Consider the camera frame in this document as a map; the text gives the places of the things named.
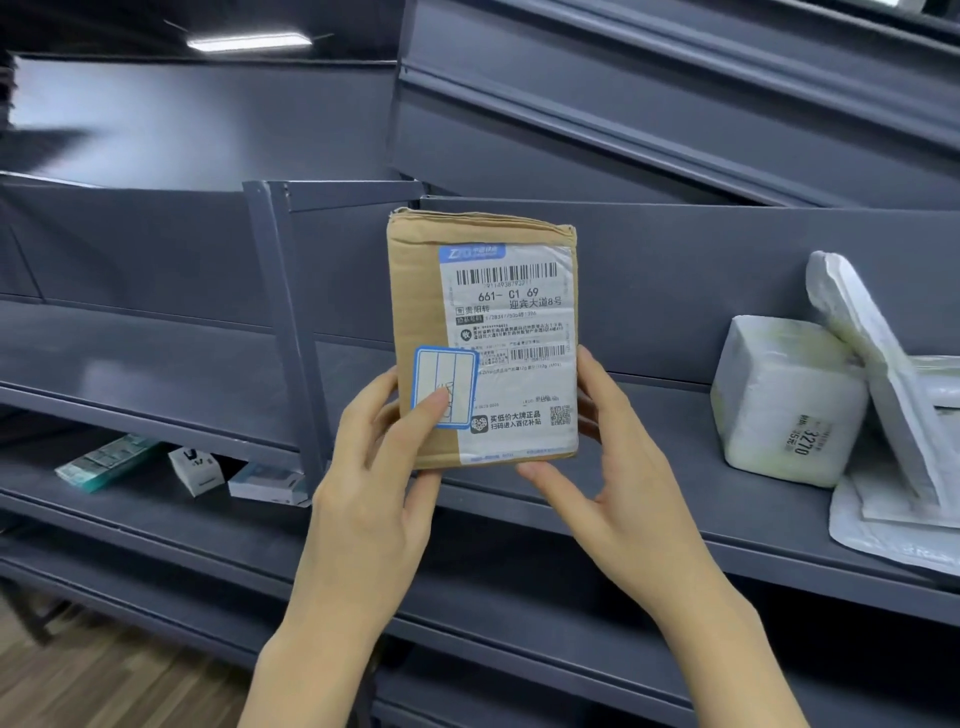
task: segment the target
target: right hand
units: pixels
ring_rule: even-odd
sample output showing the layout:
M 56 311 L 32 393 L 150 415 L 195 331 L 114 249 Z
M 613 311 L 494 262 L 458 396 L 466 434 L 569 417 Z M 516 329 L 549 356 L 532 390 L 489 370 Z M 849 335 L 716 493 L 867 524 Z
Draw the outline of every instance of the right hand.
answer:
M 604 488 L 586 498 L 553 465 L 520 463 L 573 537 L 620 589 L 654 619 L 696 599 L 705 580 L 721 576 L 686 507 L 673 471 L 626 394 L 586 348 L 577 373 L 587 393 L 578 402 L 580 429 L 601 442 Z

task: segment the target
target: fluorescent light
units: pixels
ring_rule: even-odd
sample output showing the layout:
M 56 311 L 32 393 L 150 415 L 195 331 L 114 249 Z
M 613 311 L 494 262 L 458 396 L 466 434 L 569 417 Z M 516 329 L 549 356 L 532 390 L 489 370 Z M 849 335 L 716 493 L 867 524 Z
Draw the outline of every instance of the fluorescent light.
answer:
M 220 36 L 190 38 L 186 44 L 204 53 L 229 51 L 260 51 L 267 48 L 301 48 L 312 45 L 303 33 L 269 33 L 261 36 Z

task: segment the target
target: cardboard package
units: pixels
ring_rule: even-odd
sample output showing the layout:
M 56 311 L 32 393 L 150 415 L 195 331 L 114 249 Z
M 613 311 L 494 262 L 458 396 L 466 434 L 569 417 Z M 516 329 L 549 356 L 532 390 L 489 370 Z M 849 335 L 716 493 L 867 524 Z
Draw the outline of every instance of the cardboard package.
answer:
M 391 215 L 401 414 L 451 393 L 418 469 L 576 452 L 576 245 L 571 226 L 529 218 Z

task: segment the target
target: white product box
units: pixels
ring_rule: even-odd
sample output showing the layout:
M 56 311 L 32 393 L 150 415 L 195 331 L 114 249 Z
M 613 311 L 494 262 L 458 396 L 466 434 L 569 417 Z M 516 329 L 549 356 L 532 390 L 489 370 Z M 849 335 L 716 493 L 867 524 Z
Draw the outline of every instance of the white product box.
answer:
M 733 319 L 710 402 L 727 462 L 836 485 L 863 424 L 866 373 L 850 347 L 806 321 Z
M 224 474 L 220 470 L 220 463 L 209 452 L 193 448 L 175 449 L 169 454 L 170 464 L 180 482 L 190 491 L 190 495 L 197 497 L 218 485 L 223 485 Z
M 307 493 L 303 473 L 283 468 L 247 463 L 229 480 L 228 487 L 233 497 L 266 500 L 300 508 L 310 505 L 310 494 Z

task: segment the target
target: teal product box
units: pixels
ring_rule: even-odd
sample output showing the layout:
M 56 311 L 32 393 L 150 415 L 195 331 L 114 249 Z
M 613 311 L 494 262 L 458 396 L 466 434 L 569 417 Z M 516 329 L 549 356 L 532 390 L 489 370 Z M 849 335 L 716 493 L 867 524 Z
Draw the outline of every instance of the teal product box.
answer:
M 55 470 L 60 479 L 93 493 L 159 452 L 159 440 L 124 435 Z

